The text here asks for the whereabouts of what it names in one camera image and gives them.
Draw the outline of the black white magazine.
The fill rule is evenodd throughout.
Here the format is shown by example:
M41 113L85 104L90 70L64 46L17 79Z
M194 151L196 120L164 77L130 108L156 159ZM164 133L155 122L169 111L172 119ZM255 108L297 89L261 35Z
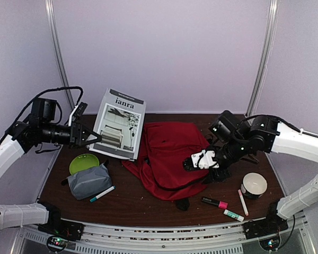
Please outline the black white magazine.
M102 139L89 145L89 150L122 160L138 157L146 102L107 88L93 131Z

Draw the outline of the grey pencil pouch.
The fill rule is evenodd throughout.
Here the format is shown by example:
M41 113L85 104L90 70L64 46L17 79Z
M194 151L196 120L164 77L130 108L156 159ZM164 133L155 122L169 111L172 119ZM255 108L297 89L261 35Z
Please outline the grey pencil pouch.
M99 166L79 171L61 181L62 186L69 186L71 194L82 200L96 196L113 186L108 170L109 160Z

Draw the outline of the red student backpack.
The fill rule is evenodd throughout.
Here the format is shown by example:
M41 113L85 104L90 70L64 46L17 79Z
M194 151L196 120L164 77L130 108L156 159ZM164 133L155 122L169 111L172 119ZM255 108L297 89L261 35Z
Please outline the red student backpack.
M206 189L202 181L208 171L186 171L183 162L208 145L193 123L146 123L137 160L123 161L122 165L154 197L174 202L177 209L187 211L189 198Z

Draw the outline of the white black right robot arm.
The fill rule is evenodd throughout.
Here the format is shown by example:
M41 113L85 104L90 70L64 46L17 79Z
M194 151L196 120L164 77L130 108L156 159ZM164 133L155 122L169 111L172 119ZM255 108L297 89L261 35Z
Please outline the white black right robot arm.
M249 119L238 119L225 110L219 115L209 130L223 146L209 146L198 155L192 155L195 169L207 169L208 180L214 182L218 172L227 170L230 165L246 155L258 151L284 153L318 163L318 135L299 129L284 119L273 115L255 115ZM297 212L318 202L318 174L306 185L281 198L272 213L261 222L261 229L268 234L281 226Z

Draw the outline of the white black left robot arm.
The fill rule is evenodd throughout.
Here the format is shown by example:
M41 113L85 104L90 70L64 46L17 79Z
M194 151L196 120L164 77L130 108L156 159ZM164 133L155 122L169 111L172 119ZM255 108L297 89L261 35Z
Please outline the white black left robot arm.
M0 179L24 154L43 143L68 145L79 148L100 142L102 136L77 120L87 104L80 103L71 112L68 125L55 123L55 112L60 109L54 99L35 98L24 121L16 120L0 141ZM0 205L0 230L30 224L45 225L54 235L62 234L66 227L60 209L47 203L27 205Z

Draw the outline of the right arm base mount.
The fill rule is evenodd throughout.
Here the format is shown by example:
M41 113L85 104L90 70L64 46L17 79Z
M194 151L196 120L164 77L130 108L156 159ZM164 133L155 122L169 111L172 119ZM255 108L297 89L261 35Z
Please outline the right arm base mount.
M278 235L281 231L289 228L286 220L250 220L243 225L243 231L246 239L263 238L269 235Z

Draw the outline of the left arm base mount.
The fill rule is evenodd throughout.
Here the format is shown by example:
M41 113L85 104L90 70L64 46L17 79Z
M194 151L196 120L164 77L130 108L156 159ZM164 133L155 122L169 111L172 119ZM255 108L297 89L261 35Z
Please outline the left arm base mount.
M55 228L49 223L39 224L38 230L47 234L55 235L69 241L80 240L84 231L84 224L60 220L60 226Z

